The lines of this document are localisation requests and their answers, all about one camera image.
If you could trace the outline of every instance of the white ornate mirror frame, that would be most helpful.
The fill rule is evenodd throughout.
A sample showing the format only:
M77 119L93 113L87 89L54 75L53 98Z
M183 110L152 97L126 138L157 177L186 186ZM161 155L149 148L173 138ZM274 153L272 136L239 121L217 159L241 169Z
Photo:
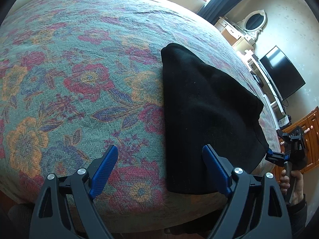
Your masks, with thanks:
M260 14L264 17L263 22L255 29L246 29L246 23L249 20L249 18L255 14ZM256 40L258 37L258 33L260 33L261 30L263 30L263 26L266 24L267 16L264 10L258 10L253 11L250 14L246 16L245 19L243 19L240 22L237 22L237 25L240 26L253 40Z

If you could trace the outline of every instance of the person's arm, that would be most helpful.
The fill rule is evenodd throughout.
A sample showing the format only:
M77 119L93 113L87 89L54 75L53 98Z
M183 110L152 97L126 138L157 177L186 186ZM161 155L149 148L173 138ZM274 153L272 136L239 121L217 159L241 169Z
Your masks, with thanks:
M307 219L307 203L306 196L303 194L303 176L300 171L291 171L291 175L296 177L296 187L292 196L292 201L287 206L292 237L297 238L301 232L305 229ZM281 172L280 177L280 190L285 195L287 189L289 189L289 177L286 176L286 170Z

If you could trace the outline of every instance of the folded black garment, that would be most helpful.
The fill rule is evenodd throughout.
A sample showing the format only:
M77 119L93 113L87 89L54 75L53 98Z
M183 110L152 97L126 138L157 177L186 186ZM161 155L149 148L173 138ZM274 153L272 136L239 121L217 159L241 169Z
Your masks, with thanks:
M161 55L167 189L217 191L202 160L206 144L234 167L252 172L269 148L258 122L261 100L179 44L167 45Z

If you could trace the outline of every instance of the television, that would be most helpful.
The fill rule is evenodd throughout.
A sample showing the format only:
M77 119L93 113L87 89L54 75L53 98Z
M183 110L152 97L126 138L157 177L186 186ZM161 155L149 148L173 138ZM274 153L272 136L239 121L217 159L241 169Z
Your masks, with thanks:
M282 100L287 99L306 84L288 57L275 46L260 62L268 72Z

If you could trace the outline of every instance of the hand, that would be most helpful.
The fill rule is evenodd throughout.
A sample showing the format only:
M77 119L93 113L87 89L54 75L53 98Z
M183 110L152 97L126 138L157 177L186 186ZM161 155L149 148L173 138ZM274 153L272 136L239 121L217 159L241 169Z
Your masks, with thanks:
M291 171L291 176L296 177L295 191L293 192L291 205L296 205L303 200L303 176L300 171ZM290 188L289 177L286 176L286 170L281 172L280 177L280 190L283 195L287 193Z

